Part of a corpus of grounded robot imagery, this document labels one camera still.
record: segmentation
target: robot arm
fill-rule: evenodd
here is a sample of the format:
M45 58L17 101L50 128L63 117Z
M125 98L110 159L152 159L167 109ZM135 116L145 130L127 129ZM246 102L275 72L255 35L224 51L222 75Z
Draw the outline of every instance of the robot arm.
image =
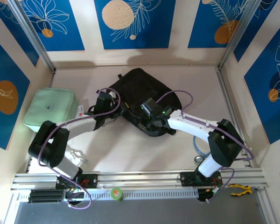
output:
M111 102L112 97L109 94L101 93L98 97L97 104L94 107L94 111L89 111L88 114L83 115L83 117L87 117L90 113L99 114L111 111L114 106ZM212 124L212 126L224 129L237 140L243 142L231 122L228 120L223 119L221 122L208 121L184 114L192 120L185 119L185 116L182 116L180 110L174 110L174 108L171 107L162 109L151 98L143 103L141 108L145 111L146 115L150 117L150 119L148 119L149 123L143 124L144 126L166 127L168 129L185 131L209 143L210 155L198 166L195 171L197 178L202 181L205 178L210 177L221 167L229 167L242 149L241 146L214 128L192 121L196 120ZM82 173L82 170L64 156L68 140L85 132L91 132L98 129L105 123L105 119L113 119L120 116L124 109L125 105L122 105L117 111L115 111L114 114L110 114L107 117L81 119L73 123L67 121L69 124L58 129L52 136L53 141L46 145L41 157L41 162L50 168L56 169L58 172L66 175L70 179L74 179ZM57 124L50 121L43 123L29 147L29 154L31 156L35 158L38 157L45 140L57 126Z

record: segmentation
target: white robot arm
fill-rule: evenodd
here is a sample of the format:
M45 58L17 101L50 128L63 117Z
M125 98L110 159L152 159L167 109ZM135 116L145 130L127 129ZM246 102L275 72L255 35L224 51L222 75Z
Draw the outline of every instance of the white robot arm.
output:
M216 122L197 118L188 114L182 115L180 110L173 110L170 107L165 109L160 108L151 98L143 103L141 108L145 111L147 116L150 117L150 126L153 125L181 130L209 143L211 153L196 169L196 174L200 176L200 179L210 177L221 167L229 167L242 149L242 147L232 139L214 129L214 127L219 126L234 138L243 142L228 120L223 119L221 122ZM116 117L120 114L121 110L117 111L116 114L112 116ZM58 129L53 135L53 142L46 145L41 156L41 161L48 167L54 168L61 174L66 175L68 178L74 179L78 174L82 173L82 170L64 156L68 140L85 132L98 129L104 124L106 118L110 118L110 116L96 119L89 118L88 115L83 115L82 119L79 121L72 123L67 121L68 124ZM35 158L38 157L40 148L44 144L46 138L57 126L58 124L54 124L50 121L43 123L29 148L29 154L31 156Z

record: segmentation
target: blue cable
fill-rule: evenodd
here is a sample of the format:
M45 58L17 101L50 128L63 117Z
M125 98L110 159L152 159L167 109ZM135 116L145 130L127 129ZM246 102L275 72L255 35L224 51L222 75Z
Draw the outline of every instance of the blue cable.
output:
M204 154L203 152L201 152L201 151L199 150L199 148L198 148L197 145L196 145L196 136L194 136L194 138L193 138L193 145L194 145L194 148L196 149L196 151L197 151L200 155L202 155L203 157L207 157L207 156L210 155L210 152L207 153L207 154Z

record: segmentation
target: metal frame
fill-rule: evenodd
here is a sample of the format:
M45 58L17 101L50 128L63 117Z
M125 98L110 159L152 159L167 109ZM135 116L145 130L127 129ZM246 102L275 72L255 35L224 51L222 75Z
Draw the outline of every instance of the metal frame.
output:
M230 57L230 55L235 50L238 42L242 38L244 32L246 31L249 22L251 21L252 17L254 16L257 8L259 7L262 0L248 0L249 3L247 5L247 8L243 12L242 17L240 18L238 25L236 29L233 32L233 35L231 36L231 39L229 40L226 51L221 59L221 62L219 63L218 67L221 69L227 59Z
M120 187L122 190L160 190L160 189L196 189L195 187L182 187L178 176L181 172L193 172L194 170L177 171L143 171L143 172L89 172L85 174L98 174L96 189L112 189ZM230 183L249 185L252 187L266 187L266 180L260 168L238 168ZM229 170L221 171L223 182L231 176ZM54 189L56 186L56 174L16 174L11 190L37 190Z
M29 18L27 17L25 11L23 10L21 4L18 0L7 0L8 6L11 9L12 13L16 17L19 25L24 30L25 34L27 35L28 39L30 40L31 44L35 48L38 55L43 59L45 65L55 73L56 68L52 63L51 59L48 56L48 53L42 44L39 36L37 35L36 31L34 30L33 25L31 24Z
M227 61L227 59L233 53L236 45L238 44L240 38L245 32L250 20L252 19L257 7L259 6L261 0L249 0L248 6L244 11L239 24L231 37L224 56L220 64L218 65L216 72L217 77L227 104L231 120L238 130L240 136L244 139L243 132L241 131L237 114L234 111L234 106L230 95L227 90L224 77L221 73L221 68ZM29 18L26 16L24 10L22 9L20 3L17 0L7 0L8 5L12 12L14 13L19 24L23 28L25 34L33 44L37 53L43 59L46 66L52 70L54 73L56 68L52 61L50 60L45 47L39 39L35 29L33 28ZM267 195L266 187L267 183L262 174L260 168L252 168L251 164L247 162L245 165L249 168L235 169L236 173L234 178L230 183L238 183L242 185L249 185L252 187L257 187L263 189L259 191L257 195L259 196L259 202L263 209L265 219L267 223L275 224L278 223L276 215L272 209L269 197ZM182 187L181 182L178 180L178 175L180 172L192 171L192 170L179 170L179 171L146 171L146 172L117 172L117 173L97 173L98 174L98 188L88 189L91 195L98 195L97 200L109 200L110 195L105 196L106 191L110 191L113 187L120 187L125 190L126 196L129 197L129 193L132 192L133 199L151 199L151 195L147 198L143 197L142 194L146 194L148 191L156 197L170 198L172 196L181 196L184 198L189 198L196 196L195 188ZM222 171L222 180L226 182L231 175L230 171ZM28 195L32 189L54 189L57 181L56 174L17 174L15 176L13 185L11 189L14 191L7 212L6 219L4 223L13 223L16 218L16 213L19 208L20 202L28 200Z

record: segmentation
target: green bag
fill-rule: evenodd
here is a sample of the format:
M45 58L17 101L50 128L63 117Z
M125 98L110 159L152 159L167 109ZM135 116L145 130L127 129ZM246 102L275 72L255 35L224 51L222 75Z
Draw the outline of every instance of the green bag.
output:
M44 88L35 94L24 117L24 124L38 132L46 120L58 123L74 119L77 108L78 99L73 91Z

